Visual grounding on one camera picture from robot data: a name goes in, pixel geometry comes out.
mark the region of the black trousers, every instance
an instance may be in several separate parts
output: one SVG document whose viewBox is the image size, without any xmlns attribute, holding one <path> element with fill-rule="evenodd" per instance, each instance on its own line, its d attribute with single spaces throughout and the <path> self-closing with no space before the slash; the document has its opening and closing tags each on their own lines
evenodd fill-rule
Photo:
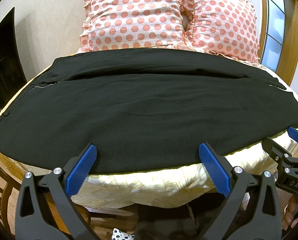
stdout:
<svg viewBox="0 0 298 240">
<path fill-rule="evenodd" d="M 139 205 L 139 220 L 135 230 L 135 240 L 194 240 L 217 215 L 224 195 L 203 194 L 189 202 L 194 219 L 187 205 L 177 208 L 158 208 Z"/>
</svg>

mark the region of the bed sheet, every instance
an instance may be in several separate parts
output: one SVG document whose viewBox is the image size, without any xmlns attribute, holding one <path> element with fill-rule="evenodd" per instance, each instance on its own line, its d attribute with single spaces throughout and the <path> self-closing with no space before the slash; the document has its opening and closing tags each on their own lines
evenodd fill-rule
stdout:
<svg viewBox="0 0 298 240">
<path fill-rule="evenodd" d="M 230 58 L 230 60 L 240 61 L 235 58 Z M 298 95 L 270 69 L 257 63 L 242 63 L 259 67 L 263 71 L 270 73 L 273 77 L 277 77 L 279 82 L 287 88 L 287 91 L 294 93 L 298 101 Z M 0 114 L 5 111 L 19 93 L 20 91 L 10 100 Z M 282 131 L 274 136 L 273 140 L 292 154 L 298 148 L 298 144 L 289 138 L 286 131 Z M 260 142 L 229 154 L 226 158 L 232 166 L 241 166 L 247 172 L 254 174 L 260 174 L 264 170 L 274 172 L 276 168 L 275 162 L 262 150 Z M 51 172 L 50 170 L 19 163 L 1 153 L 0 161 L 12 175 L 21 180 L 27 171 L 32 171 L 35 175 L 43 175 Z M 213 189 L 214 184 L 209 174 L 206 172 L 204 165 L 199 163 L 183 167 L 129 174 L 89 175 L 85 179 L 79 193 L 72 196 L 72 200 L 77 204 L 93 208 L 121 208 L 133 203 L 171 208 L 188 203 Z"/>
</svg>

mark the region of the polka dot cushion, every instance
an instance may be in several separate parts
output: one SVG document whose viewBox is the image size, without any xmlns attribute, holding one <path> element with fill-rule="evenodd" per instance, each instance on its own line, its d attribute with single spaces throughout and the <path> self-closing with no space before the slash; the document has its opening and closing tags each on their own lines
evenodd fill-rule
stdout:
<svg viewBox="0 0 298 240">
<path fill-rule="evenodd" d="M 119 229 L 114 229 L 111 240 L 134 240 L 134 235 L 121 232 Z"/>
<path fill-rule="evenodd" d="M 243 0 L 183 0 L 187 36 L 197 51 L 255 62 L 259 49 L 253 5 Z"/>
<path fill-rule="evenodd" d="M 186 44 L 181 0 L 85 0 L 81 51 Z"/>
</svg>

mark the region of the blue gripper pad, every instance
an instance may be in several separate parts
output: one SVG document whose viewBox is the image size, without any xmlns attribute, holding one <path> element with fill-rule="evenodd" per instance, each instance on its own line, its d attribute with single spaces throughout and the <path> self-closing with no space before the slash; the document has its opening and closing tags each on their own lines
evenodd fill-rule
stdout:
<svg viewBox="0 0 298 240">
<path fill-rule="evenodd" d="M 289 137 L 294 139 L 298 143 L 298 131 L 293 127 L 289 127 L 287 132 Z"/>
<path fill-rule="evenodd" d="M 96 159 L 97 147 L 91 144 L 67 176 L 65 193 L 68 197 L 78 194 Z"/>
<path fill-rule="evenodd" d="M 209 173 L 216 189 L 227 198 L 231 192 L 230 178 L 205 143 L 199 146 L 199 157 Z"/>
</svg>

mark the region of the silver bolt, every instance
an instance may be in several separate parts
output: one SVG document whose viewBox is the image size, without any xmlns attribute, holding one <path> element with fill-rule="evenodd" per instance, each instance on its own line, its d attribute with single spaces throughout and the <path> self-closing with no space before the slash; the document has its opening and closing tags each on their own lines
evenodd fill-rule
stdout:
<svg viewBox="0 0 298 240">
<path fill-rule="evenodd" d="M 269 171 L 265 171 L 264 172 L 264 175 L 267 177 L 267 178 L 270 178 L 271 177 L 271 173 Z"/>
<path fill-rule="evenodd" d="M 54 170 L 53 170 L 53 173 L 54 174 L 60 174 L 62 172 L 62 169 L 61 168 L 55 168 Z"/>
<path fill-rule="evenodd" d="M 24 175 L 27 179 L 31 178 L 32 176 L 32 172 L 27 172 L 25 175 Z"/>
<path fill-rule="evenodd" d="M 243 172 L 243 169 L 241 167 L 239 167 L 239 166 L 235 166 L 234 171 L 236 173 L 242 173 Z"/>
</svg>

